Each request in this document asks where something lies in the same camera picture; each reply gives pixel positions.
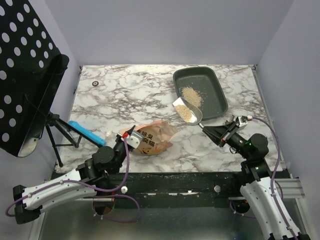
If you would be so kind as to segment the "silver metal scoop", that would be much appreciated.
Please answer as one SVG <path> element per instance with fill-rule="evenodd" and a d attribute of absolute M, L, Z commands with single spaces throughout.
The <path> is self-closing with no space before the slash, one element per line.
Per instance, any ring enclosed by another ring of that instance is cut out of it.
<path fill-rule="evenodd" d="M 201 123 L 203 113 L 198 107 L 182 97 L 177 98 L 172 103 L 172 106 L 187 125 L 199 126 L 202 129 L 204 128 L 204 125 Z"/>

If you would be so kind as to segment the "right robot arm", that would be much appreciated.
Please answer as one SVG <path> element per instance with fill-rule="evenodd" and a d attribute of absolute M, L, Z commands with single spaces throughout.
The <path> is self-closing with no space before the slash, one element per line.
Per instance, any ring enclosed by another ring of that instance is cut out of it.
<path fill-rule="evenodd" d="M 230 183 L 230 191 L 243 196 L 257 219 L 266 240 L 308 240 L 288 213 L 275 186 L 265 156 L 269 153 L 268 139 L 255 133 L 245 139 L 237 133 L 238 123 L 221 126 L 202 126 L 202 131 L 219 147 L 229 145 L 240 154 L 241 171 Z"/>

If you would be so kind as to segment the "dark grey litter tray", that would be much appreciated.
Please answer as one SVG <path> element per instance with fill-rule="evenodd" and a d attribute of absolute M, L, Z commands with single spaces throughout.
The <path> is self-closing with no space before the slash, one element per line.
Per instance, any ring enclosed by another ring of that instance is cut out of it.
<path fill-rule="evenodd" d="M 198 107 L 203 120 L 208 121 L 223 116 L 229 106 L 221 84 L 214 72 L 206 66 L 195 66 L 177 70 L 173 74 L 173 83 L 178 97 L 182 97 L 181 89 L 191 87 L 202 97 Z"/>

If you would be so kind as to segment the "pink cat litter bag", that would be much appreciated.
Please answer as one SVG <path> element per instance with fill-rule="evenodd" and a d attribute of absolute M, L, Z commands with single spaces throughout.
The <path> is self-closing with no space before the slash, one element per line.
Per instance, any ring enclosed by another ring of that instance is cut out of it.
<path fill-rule="evenodd" d="M 178 130 L 167 121 L 156 120 L 149 124 L 138 125 L 135 131 L 143 136 L 143 140 L 138 148 L 132 151 L 137 155 L 155 156 L 171 147 L 172 138 L 178 133 Z"/>

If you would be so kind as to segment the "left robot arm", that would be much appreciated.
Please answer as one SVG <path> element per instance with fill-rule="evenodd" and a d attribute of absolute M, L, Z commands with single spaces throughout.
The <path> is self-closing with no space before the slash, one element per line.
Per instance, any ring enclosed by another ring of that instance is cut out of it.
<path fill-rule="evenodd" d="M 115 198 L 120 190 L 120 197 L 128 191 L 125 186 L 129 173 L 126 171 L 122 182 L 111 184 L 110 176 L 119 173 L 123 162 L 130 162 L 130 152 L 139 147 L 143 136 L 137 131 L 118 133 L 114 147 L 102 146 L 95 154 L 77 168 L 42 184 L 13 188 L 14 202 L 8 209 L 14 209 L 8 217 L 15 218 L 17 224 L 32 222 L 49 209 L 60 204 L 88 197 Z"/>

